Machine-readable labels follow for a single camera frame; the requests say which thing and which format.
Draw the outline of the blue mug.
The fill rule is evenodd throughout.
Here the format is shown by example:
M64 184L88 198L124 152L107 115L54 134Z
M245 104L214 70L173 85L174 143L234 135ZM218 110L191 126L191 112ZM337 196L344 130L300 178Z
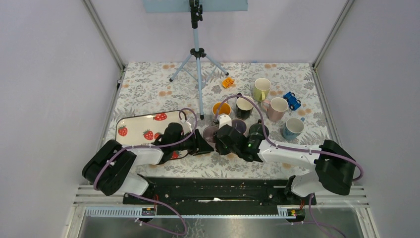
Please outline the blue mug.
M283 128L283 137L286 140L296 139L305 129L305 118L290 118L286 121Z

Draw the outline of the pale pink tall cup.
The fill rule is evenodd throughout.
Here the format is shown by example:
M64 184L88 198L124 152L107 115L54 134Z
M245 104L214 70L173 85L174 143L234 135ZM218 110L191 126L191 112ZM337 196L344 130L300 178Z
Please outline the pale pink tall cup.
M247 132L247 125L243 120L233 119L231 123L234 129L236 129L239 133L245 135L245 133Z

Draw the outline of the yellow mug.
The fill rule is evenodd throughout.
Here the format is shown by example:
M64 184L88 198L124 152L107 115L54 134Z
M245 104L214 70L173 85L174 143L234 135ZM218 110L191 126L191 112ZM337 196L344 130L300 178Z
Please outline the yellow mug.
M271 89L271 82L266 78L258 78L254 81L253 98L258 102L263 102Z

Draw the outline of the pink mug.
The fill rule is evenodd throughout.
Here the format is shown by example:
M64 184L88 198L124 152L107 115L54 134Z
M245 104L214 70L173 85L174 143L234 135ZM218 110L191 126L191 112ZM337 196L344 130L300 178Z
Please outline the pink mug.
M288 110L288 102L281 97L271 100L266 99L262 102L262 107L266 110L268 119L273 122L280 121Z

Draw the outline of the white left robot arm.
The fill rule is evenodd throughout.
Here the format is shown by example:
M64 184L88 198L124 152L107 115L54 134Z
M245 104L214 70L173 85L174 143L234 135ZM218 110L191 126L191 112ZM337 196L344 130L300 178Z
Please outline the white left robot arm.
M117 192L134 193L139 202L147 204L152 201L154 191L145 178L130 174L131 168L164 164L172 159L174 152L180 151L195 156L214 149L198 129L184 133L181 124L172 122L148 145L124 146L114 139L109 140L84 166L82 176L106 196Z

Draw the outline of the floral mug orange inside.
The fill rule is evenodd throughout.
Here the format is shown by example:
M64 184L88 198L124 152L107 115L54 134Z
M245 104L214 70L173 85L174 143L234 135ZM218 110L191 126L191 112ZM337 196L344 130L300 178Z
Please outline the floral mug orange inside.
M225 115L230 115L231 114L231 107L228 103L222 103L222 102L217 102L213 105L212 109L212 118L215 119L216 118L216 114L218 116L225 114Z

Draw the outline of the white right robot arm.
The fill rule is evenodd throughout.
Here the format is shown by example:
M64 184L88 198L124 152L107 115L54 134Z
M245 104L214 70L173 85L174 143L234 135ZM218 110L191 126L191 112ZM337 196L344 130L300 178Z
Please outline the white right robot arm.
M279 162L308 170L289 178L284 198L290 204L323 190L338 195L350 193L356 162L332 140L319 146L271 141L268 128L261 123L253 124L248 136L224 125L214 133L214 139L220 155L233 153L247 162Z

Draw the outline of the purple cup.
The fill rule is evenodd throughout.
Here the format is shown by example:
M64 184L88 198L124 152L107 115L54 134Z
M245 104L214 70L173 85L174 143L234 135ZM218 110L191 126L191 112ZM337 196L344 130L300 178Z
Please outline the purple cup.
M218 126L214 126L214 125L206 127L203 131L203 138L212 147L215 147L215 144L216 144L214 136L217 133L217 131L218 131Z

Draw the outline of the grey mug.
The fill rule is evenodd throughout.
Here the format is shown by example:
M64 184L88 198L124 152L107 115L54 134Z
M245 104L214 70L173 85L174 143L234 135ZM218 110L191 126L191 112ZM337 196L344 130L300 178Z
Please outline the grey mug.
M249 136L265 140L266 136L269 136L269 129L267 126L262 125L262 120L259 119L257 123L250 126Z

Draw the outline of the black mug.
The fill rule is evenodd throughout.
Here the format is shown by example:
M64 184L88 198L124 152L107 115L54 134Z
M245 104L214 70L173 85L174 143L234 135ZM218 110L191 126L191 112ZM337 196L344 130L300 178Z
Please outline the black mug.
M238 97L236 100L236 116L239 119L246 120L248 119L253 111L253 104L251 104L248 100L245 98L248 98L251 102L253 102L253 98L250 96L244 96L244 97Z

